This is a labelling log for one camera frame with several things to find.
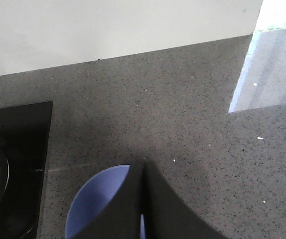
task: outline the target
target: gray speckled countertop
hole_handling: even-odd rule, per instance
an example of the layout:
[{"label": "gray speckled countertop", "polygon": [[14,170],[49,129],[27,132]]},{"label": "gray speckled countertop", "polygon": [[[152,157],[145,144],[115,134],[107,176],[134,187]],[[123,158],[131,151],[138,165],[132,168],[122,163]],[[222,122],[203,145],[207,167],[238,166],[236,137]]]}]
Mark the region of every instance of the gray speckled countertop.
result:
[{"label": "gray speckled countertop", "polygon": [[228,113],[250,40],[0,76],[0,107],[54,102],[38,238],[64,238],[93,175],[150,158],[227,237],[286,239],[286,104]]}]

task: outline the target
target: black object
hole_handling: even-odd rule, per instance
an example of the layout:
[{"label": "black object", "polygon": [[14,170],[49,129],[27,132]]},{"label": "black object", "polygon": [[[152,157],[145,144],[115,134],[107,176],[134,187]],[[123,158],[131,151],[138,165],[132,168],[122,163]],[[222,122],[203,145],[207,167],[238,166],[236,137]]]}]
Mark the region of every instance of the black object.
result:
[{"label": "black object", "polygon": [[0,109],[0,154],[9,180],[0,201],[0,239],[35,239],[52,102]]},{"label": "black object", "polygon": [[153,161],[137,161],[107,207],[74,239],[226,239],[176,195]]}]

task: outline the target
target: countertop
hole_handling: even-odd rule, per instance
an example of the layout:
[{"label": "countertop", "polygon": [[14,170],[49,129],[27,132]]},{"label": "countertop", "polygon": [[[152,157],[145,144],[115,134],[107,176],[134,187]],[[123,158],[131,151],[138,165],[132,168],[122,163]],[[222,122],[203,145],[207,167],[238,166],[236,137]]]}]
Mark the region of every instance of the countertop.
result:
[{"label": "countertop", "polygon": [[155,160],[231,239],[286,239],[286,103],[229,113],[251,35],[0,76],[0,108],[53,101],[39,239],[96,173]]}]

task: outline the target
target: white wall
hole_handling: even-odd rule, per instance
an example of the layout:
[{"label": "white wall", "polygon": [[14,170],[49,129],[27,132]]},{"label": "white wall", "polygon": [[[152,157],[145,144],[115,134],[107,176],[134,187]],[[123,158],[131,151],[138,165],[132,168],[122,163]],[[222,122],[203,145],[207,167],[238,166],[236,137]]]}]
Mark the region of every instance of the white wall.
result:
[{"label": "white wall", "polygon": [[0,75],[254,31],[262,0],[0,0]]}]

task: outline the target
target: black gas stove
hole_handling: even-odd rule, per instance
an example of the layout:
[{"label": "black gas stove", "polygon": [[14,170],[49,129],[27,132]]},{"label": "black gas stove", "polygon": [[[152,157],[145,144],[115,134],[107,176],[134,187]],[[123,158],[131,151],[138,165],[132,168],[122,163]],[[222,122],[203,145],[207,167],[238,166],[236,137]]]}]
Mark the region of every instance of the black gas stove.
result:
[{"label": "black gas stove", "polygon": [[0,239],[35,239],[52,102],[0,109]]}]

